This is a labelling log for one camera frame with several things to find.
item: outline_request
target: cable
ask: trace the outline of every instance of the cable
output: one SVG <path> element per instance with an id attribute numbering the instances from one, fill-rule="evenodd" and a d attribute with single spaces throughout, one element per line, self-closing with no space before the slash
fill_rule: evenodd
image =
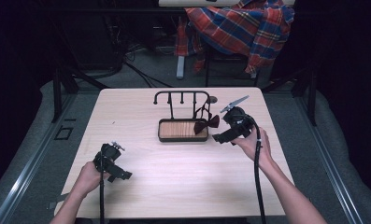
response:
<path id="1" fill-rule="evenodd" d="M 104 166 L 103 166 L 103 149 L 100 149 L 100 223 L 104 224 L 104 213 L 105 213 L 105 208 L 104 208 Z"/>
<path id="2" fill-rule="evenodd" d="M 257 189 L 257 196 L 258 196 L 258 204 L 260 207 L 260 213 L 261 213 L 261 220 L 263 224 L 266 224 L 266 216 L 264 214 L 264 199 L 262 196 L 262 190 L 261 190 L 261 182 L 259 178 L 259 156 L 261 152 L 261 132 L 258 127 L 257 122 L 255 122 L 255 119 L 251 117 L 250 115 L 245 116 L 245 115 L 234 115 L 234 117 L 242 117 L 249 119 L 251 124 L 254 125 L 255 130 L 257 132 L 257 143 L 255 146 L 255 155 L 254 155 L 254 177 L 255 177 L 255 188 Z"/>
<path id="3" fill-rule="evenodd" d="M 134 67 L 133 65 L 131 65 L 131 64 L 129 64 L 128 62 L 123 62 L 124 64 L 126 64 L 128 67 L 130 67 L 131 69 L 133 69 L 135 72 L 137 72 L 144 80 L 145 80 L 145 82 L 147 82 L 147 84 L 150 86 L 150 88 L 151 88 L 151 86 L 154 86 L 154 87 L 156 87 L 153 83 L 152 83 L 152 81 L 151 80 L 153 80 L 153 81 L 156 81 L 156 82 L 158 82 L 158 83 L 160 83 L 160 84 L 162 84 L 162 85 L 164 85 L 164 86 L 166 86 L 166 87 L 169 87 L 169 88 L 173 88 L 173 86 L 170 86 L 170 85 L 168 85 L 168 84 L 166 84 L 166 83 L 164 83 L 164 82 L 162 82 L 162 81 L 160 81 L 160 80 L 158 80 L 158 79 L 156 79 L 156 78 L 154 78 L 154 77 L 150 77 L 150 76 L 148 76 L 148 75 L 146 75 L 145 73 L 143 73 L 143 72 L 141 72 L 140 70 L 138 70 L 136 67 Z"/>

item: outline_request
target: wooden table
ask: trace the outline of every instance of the wooden table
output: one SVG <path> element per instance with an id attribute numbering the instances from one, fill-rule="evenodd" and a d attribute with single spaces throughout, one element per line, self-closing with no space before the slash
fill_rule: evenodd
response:
<path id="1" fill-rule="evenodd" d="M 292 176 L 283 155 L 263 95 L 257 88 L 197 89 L 106 89 L 102 90 L 80 143 L 63 193 L 74 185 L 81 167 L 92 161 L 104 143 L 117 141 L 125 151 L 116 164 L 133 173 L 130 179 L 105 184 L 106 218 L 246 217 L 259 216 L 253 175 L 253 162 L 239 146 L 219 144 L 211 137 L 230 127 L 209 128 L 206 142 L 162 143 L 158 138 L 160 119 L 170 119 L 167 95 L 158 91 L 207 91 L 218 102 L 211 105 L 214 115 L 230 102 L 249 95 L 240 105 L 269 134 L 272 155 L 283 172 Z M 175 119 L 190 119 L 193 97 L 173 94 Z M 206 96 L 197 97 L 196 108 Z M 278 197 L 261 172 L 264 209 L 267 216 L 284 215 Z M 89 193 L 78 217 L 99 217 L 99 190 Z"/>

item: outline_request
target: bow tie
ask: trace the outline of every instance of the bow tie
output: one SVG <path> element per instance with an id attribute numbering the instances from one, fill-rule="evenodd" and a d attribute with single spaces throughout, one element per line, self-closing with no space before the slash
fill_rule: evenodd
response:
<path id="1" fill-rule="evenodd" d="M 194 134 L 199 134 L 203 131 L 206 127 L 211 128 L 218 128 L 220 125 L 220 116 L 216 115 L 214 118 L 210 119 L 209 121 L 197 121 L 194 124 Z"/>

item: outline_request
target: rectangular tray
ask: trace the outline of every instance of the rectangular tray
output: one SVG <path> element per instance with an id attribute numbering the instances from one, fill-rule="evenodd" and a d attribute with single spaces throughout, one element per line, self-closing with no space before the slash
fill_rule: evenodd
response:
<path id="1" fill-rule="evenodd" d="M 208 127 L 194 134 L 194 124 L 205 119 L 161 119 L 158 136 L 161 142 L 206 142 Z"/>

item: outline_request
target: cord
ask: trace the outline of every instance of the cord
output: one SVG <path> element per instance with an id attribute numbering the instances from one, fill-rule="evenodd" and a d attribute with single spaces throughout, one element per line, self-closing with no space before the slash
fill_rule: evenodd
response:
<path id="1" fill-rule="evenodd" d="M 103 166 L 103 149 L 100 149 L 100 223 L 104 224 L 104 166 Z"/>
<path id="2" fill-rule="evenodd" d="M 133 69 L 135 72 L 137 72 L 144 80 L 145 82 L 147 82 L 147 84 L 150 86 L 150 87 L 156 87 L 152 81 L 156 81 L 156 82 L 159 82 L 160 84 L 162 85 L 165 85 L 166 87 L 170 87 L 170 88 L 173 88 L 173 86 L 170 86 L 168 84 L 165 84 L 164 82 L 162 81 L 159 81 L 158 79 L 154 78 L 154 77 L 150 77 L 148 75 L 146 75 L 145 73 L 141 72 L 140 70 L 138 70 L 136 67 L 134 67 L 133 65 L 129 64 L 128 62 L 123 62 L 124 64 L 126 64 L 128 67 L 130 67 L 131 69 Z"/>
<path id="3" fill-rule="evenodd" d="M 255 147 L 255 156 L 254 156 L 254 177 L 255 177 L 255 187 L 257 189 L 257 196 L 258 196 L 258 204 L 260 207 L 260 213 L 261 213 L 261 220 L 263 224 L 266 224 L 266 216 L 264 214 L 264 199 L 262 196 L 262 190 L 261 190 L 261 182 L 259 178 L 259 156 L 261 152 L 261 132 L 259 129 L 259 126 L 257 122 L 255 122 L 255 119 L 251 116 L 245 116 L 245 115 L 234 115 L 234 117 L 242 117 L 249 119 L 251 124 L 254 125 L 255 130 L 257 132 L 257 143 Z"/>

